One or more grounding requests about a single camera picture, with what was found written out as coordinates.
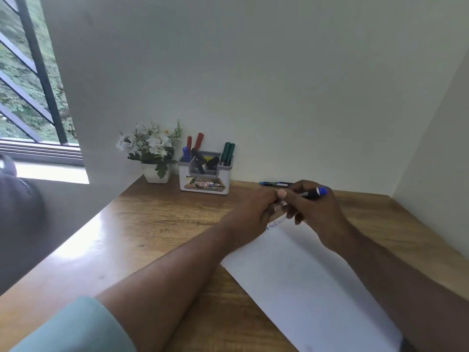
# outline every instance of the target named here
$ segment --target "person's right hand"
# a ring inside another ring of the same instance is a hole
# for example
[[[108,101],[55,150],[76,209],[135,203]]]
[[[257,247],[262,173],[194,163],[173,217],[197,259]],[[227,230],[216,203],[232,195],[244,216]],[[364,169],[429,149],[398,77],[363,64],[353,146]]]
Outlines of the person's right hand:
[[[353,226],[345,218],[331,188],[317,200],[307,200],[297,193],[309,191],[319,186],[318,183],[301,180],[288,189],[279,189],[277,196],[287,204],[287,218],[295,217],[295,224],[305,221],[319,236],[328,249],[343,255],[348,249]]]

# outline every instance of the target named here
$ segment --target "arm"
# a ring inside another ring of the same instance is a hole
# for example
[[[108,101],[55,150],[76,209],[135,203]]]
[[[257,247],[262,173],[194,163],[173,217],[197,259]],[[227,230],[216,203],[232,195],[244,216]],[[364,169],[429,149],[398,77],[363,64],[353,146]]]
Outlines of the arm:
[[[97,296],[138,351],[160,351],[216,266],[266,229],[275,190],[260,189],[181,247]]]
[[[317,201],[297,195],[318,187],[295,183],[278,196],[290,204],[287,217],[304,220],[321,242],[341,255],[402,334],[419,351],[467,351],[469,302],[398,259],[350,224],[332,190]]]

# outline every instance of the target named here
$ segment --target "hand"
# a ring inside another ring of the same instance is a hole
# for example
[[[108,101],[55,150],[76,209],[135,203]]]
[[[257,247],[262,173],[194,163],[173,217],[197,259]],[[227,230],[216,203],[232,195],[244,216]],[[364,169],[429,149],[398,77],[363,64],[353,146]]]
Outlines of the hand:
[[[232,251],[253,241],[266,230],[273,213],[269,205],[277,200],[273,188],[254,190],[245,201],[221,219],[220,228],[230,236]]]
[[[350,246],[353,226],[342,213],[331,188],[327,188],[328,193],[315,201],[296,194],[319,186],[322,185],[301,180],[289,189],[278,190],[277,195],[288,204],[287,218],[295,217],[297,225],[304,220],[318,234],[325,247],[343,255]]]

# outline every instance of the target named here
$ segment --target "paper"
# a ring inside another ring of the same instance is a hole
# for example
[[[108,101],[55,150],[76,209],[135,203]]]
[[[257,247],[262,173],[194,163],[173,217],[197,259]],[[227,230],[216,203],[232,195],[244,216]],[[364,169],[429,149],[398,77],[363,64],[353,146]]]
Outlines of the paper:
[[[397,352],[402,335],[316,233],[284,216],[223,261],[300,352]]]

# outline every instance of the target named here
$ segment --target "person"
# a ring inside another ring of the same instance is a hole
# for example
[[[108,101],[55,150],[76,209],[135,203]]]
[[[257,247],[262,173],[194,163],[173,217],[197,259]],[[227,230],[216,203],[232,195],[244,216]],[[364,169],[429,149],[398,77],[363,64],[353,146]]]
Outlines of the person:
[[[161,351],[221,260],[264,232],[278,199],[288,203],[288,218],[306,222],[348,262],[417,350],[468,351],[469,302],[364,236],[331,190],[317,201],[296,194],[318,186],[300,181],[254,191],[189,242],[95,298],[78,298],[12,351]]]

